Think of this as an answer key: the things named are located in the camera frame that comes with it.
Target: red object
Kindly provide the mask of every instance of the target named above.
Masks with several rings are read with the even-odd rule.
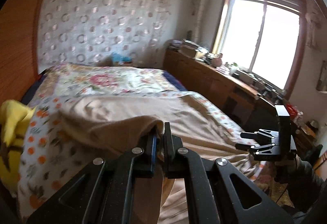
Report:
[[[290,103],[287,103],[285,108],[289,113],[291,120],[293,120],[297,116],[298,111]]]

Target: window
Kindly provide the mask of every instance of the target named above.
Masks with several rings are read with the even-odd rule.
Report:
[[[280,92],[289,89],[302,9],[302,0],[226,0],[213,52]]]

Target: sleeve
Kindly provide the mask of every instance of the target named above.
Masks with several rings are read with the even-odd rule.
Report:
[[[288,183],[287,190],[294,207],[307,212],[325,187],[323,179],[315,174],[309,162],[300,160],[297,169],[280,183]]]

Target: floral bedspread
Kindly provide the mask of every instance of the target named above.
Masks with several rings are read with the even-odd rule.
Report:
[[[178,91],[162,74],[163,71],[159,69],[60,64],[49,69],[46,79],[28,105],[34,107],[42,98],[53,95]]]
[[[164,96],[181,97],[191,95],[206,107],[231,135],[231,140],[254,144],[242,139],[242,129],[210,101],[196,92],[160,92],[155,94],[121,93],[120,96]],[[58,118],[58,109],[64,103],[73,103],[75,96],[49,96],[43,98],[32,117],[24,139],[18,182],[19,212],[26,220],[38,207],[50,198],[61,186],[95,157],[103,156],[101,150],[91,149],[72,140],[66,135]],[[251,180],[258,178],[264,162],[255,164]]]

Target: window frame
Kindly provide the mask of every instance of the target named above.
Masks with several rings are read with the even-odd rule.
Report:
[[[285,90],[284,97],[286,99],[289,99],[292,94],[292,91],[294,89],[297,77],[299,75],[303,56],[304,56],[305,35],[306,35],[306,20],[305,20],[306,0],[294,0],[294,2],[296,2],[298,4],[298,8],[294,8],[294,11],[289,9],[290,8],[289,3],[285,3],[287,5],[284,6],[281,4],[280,0],[276,0],[276,1],[273,1],[273,0],[271,0],[271,1],[270,0],[269,1],[267,1],[267,0],[266,1],[265,0],[247,0],[247,1],[261,2],[264,5],[264,14],[263,14],[263,20],[261,22],[261,27],[260,27],[260,31],[259,31],[259,35],[258,35],[258,39],[257,39],[257,43],[256,43],[255,52],[254,52],[252,60],[251,60],[251,64],[250,64],[249,68],[240,67],[240,69],[242,69],[248,73],[252,73],[252,74],[254,74],[255,77],[264,80],[264,82],[266,82],[267,84],[272,86],[279,93],[283,93],[283,90],[280,89],[279,87],[275,86],[271,82],[267,81],[266,79],[262,78],[261,76],[252,72],[254,62],[257,57],[261,39],[262,39],[267,5],[279,7],[279,8],[285,9],[287,11],[290,11],[290,12],[293,12],[293,13],[299,15],[300,28],[299,28],[297,46],[296,46],[296,50],[295,50],[295,54],[294,54],[294,58],[293,58],[293,62],[292,62],[292,67],[290,69],[290,72],[289,72],[289,75],[287,78],[287,82],[284,87],[284,90]],[[212,47],[212,52],[215,54],[220,53],[223,50],[223,46],[224,46],[227,32],[228,32],[228,27],[229,27],[230,20],[231,20],[234,2],[235,2],[235,0],[225,0],[223,8],[227,7],[227,10],[225,11],[225,13],[223,12],[223,8],[221,10],[220,23],[218,24],[217,31],[216,31],[215,38],[214,38],[214,45]]]

